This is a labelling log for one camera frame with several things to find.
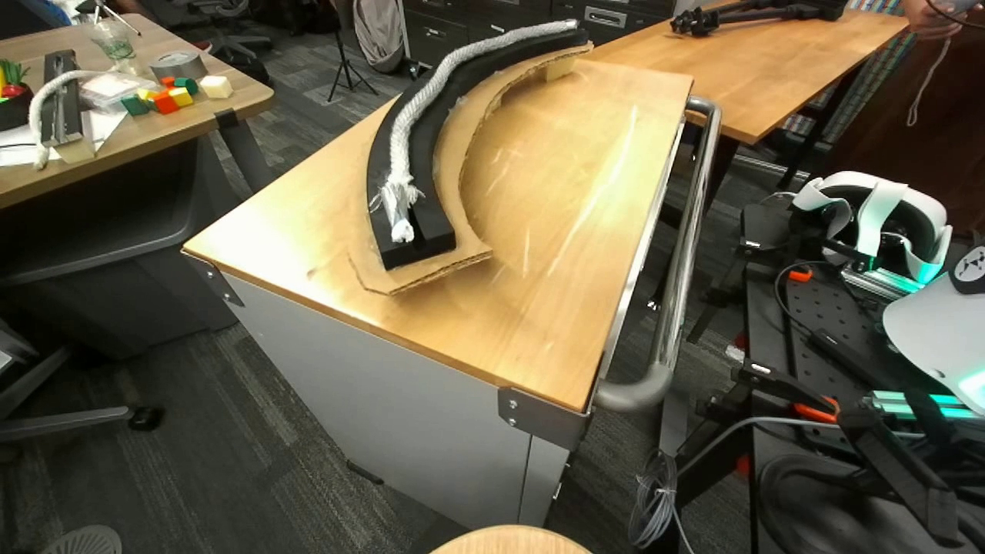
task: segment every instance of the wooden tabletop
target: wooden tabletop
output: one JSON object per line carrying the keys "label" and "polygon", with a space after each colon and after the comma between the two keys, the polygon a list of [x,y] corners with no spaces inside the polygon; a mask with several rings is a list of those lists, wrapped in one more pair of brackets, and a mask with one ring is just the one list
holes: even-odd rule
{"label": "wooden tabletop", "polygon": [[836,22],[730,24],[705,37],[675,35],[668,21],[589,58],[694,76],[694,94],[722,108],[722,133],[754,144],[905,28],[905,18],[858,10]]}
{"label": "wooden tabletop", "polygon": [[385,108],[185,249],[481,380],[581,410],[690,87],[684,75],[578,60],[510,91],[476,134],[461,184],[492,258],[392,297],[357,278],[338,192],[364,190]]}
{"label": "wooden tabletop", "polygon": [[[142,77],[153,79],[153,75],[147,70],[147,62],[161,54],[174,50],[199,51],[142,16],[127,14],[123,17],[142,34],[131,36],[138,65],[148,71]],[[44,54],[63,49],[75,50],[81,69],[106,70],[112,65],[102,50],[86,37],[80,26],[0,41],[0,58],[8,58],[30,67],[31,73],[26,80],[37,91],[43,84]],[[209,73],[229,77],[234,90],[230,98],[208,100],[204,94],[200,94],[195,97],[195,104],[175,113],[161,115],[151,112],[138,117],[128,115],[103,143],[96,157],[79,164],[68,165],[61,160],[52,160],[40,172],[31,165],[0,168],[0,208],[204,135],[219,128],[214,116],[216,112],[232,108],[239,119],[244,119],[273,104],[274,91],[269,87],[213,56],[203,53],[203,58]]]}
{"label": "wooden tabletop", "polygon": [[527,525],[497,525],[453,539],[431,554],[591,554],[553,531]]}

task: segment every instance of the yellow block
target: yellow block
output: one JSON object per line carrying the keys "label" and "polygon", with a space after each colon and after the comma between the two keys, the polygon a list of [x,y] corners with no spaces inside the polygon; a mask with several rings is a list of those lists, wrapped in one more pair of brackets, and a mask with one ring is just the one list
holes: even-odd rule
{"label": "yellow block", "polygon": [[188,89],[184,87],[176,87],[167,91],[169,95],[174,99],[174,103],[178,104],[178,107],[185,107],[187,105],[192,105],[191,95],[188,94]]}

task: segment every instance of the drawer handle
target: drawer handle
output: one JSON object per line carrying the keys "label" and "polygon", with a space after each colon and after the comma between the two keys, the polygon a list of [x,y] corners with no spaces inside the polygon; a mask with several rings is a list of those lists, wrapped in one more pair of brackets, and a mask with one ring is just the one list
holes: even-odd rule
{"label": "drawer handle", "polygon": [[619,12],[587,6],[585,7],[585,19],[599,25],[625,29],[625,14]]}

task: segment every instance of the white vr headset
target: white vr headset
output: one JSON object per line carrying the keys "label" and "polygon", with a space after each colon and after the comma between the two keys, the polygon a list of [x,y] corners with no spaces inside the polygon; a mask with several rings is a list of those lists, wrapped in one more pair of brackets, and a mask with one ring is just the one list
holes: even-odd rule
{"label": "white vr headset", "polygon": [[[862,205],[853,214],[852,204],[842,195],[853,197],[865,194]],[[853,222],[858,228],[858,238],[848,246],[856,251],[876,257],[883,236],[900,240],[905,250],[906,268],[915,281],[926,284],[944,266],[944,258],[951,243],[951,226],[948,214],[936,199],[911,189],[901,182],[894,182],[867,173],[838,172],[828,178],[816,178],[804,185],[794,198],[793,205],[805,212],[834,210],[825,237],[833,239]],[[890,214],[902,219],[917,220],[919,230],[911,233],[926,235],[914,245],[914,237],[904,237],[883,227]],[[824,257],[835,264],[849,261],[849,257],[830,248],[822,251]]]}

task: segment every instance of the white cube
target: white cube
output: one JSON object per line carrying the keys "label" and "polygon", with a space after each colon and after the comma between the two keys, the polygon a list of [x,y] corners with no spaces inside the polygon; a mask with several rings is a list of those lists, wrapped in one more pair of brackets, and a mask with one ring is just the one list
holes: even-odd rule
{"label": "white cube", "polygon": [[210,99],[227,99],[232,96],[230,80],[222,75],[206,75],[198,82],[198,88]]}

